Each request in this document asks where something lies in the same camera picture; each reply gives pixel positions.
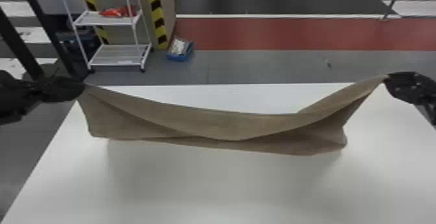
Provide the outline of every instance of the yellow and black striped pole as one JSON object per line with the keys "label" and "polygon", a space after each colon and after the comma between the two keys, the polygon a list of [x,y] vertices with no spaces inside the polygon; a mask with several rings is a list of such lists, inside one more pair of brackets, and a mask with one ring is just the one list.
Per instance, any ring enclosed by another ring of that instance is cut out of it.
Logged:
{"label": "yellow and black striped pole", "polygon": [[160,0],[149,0],[151,6],[151,19],[154,26],[158,49],[168,48],[167,29],[165,28],[164,10]]}
{"label": "yellow and black striped pole", "polygon": [[[97,4],[95,0],[85,0],[86,5],[88,6],[88,10],[97,11]],[[97,35],[101,38],[104,44],[109,44],[108,41],[108,33],[102,26],[96,26]]]}

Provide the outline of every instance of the blue tray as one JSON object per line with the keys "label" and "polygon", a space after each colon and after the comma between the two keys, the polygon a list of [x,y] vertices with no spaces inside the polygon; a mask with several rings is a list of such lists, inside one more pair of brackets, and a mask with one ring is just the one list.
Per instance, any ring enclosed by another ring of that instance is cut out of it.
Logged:
{"label": "blue tray", "polygon": [[193,49],[194,49],[194,43],[190,42],[188,44],[188,50],[186,51],[186,54],[184,54],[184,55],[172,55],[170,53],[167,53],[167,59],[179,61],[179,62],[186,61],[188,59],[188,56],[192,53]]}

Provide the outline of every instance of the red object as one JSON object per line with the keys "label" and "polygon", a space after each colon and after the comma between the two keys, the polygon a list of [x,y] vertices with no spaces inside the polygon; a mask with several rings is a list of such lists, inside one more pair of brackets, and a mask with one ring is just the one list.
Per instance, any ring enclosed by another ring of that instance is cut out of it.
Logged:
{"label": "red object", "polygon": [[100,15],[106,17],[121,17],[121,12],[117,8],[108,8],[107,10],[103,10],[99,12]]}
{"label": "red object", "polygon": [[436,51],[436,19],[177,19],[195,49]]}
{"label": "red object", "polygon": [[[137,11],[136,11],[136,6],[135,5],[131,5],[130,6],[132,9],[132,16],[136,16]],[[128,7],[124,6],[121,8],[108,8],[107,10],[103,10],[99,12],[100,15],[102,16],[106,16],[106,17],[129,17],[130,13],[128,11]]]}

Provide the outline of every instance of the table surface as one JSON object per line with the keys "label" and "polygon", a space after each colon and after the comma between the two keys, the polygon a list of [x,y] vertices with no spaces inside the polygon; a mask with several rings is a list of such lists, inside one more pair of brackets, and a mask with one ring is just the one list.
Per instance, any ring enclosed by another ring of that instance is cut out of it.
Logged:
{"label": "table surface", "polygon": [[[159,101],[294,112],[346,84],[125,86]],[[3,224],[433,223],[436,131],[380,85],[341,152],[286,156],[93,138],[75,104]]]}

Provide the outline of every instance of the shelf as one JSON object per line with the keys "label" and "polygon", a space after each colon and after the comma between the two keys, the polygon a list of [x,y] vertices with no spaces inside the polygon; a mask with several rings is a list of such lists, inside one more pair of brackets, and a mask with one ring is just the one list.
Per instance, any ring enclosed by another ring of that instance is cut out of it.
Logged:
{"label": "shelf", "polygon": [[102,45],[90,60],[92,66],[138,66],[145,62],[151,45]]}
{"label": "shelf", "polygon": [[[142,15],[142,10],[139,10],[136,16],[133,17],[133,25],[139,21]],[[75,21],[76,26],[131,26],[130,17],[104,17],[97,11],[85,11]]]}

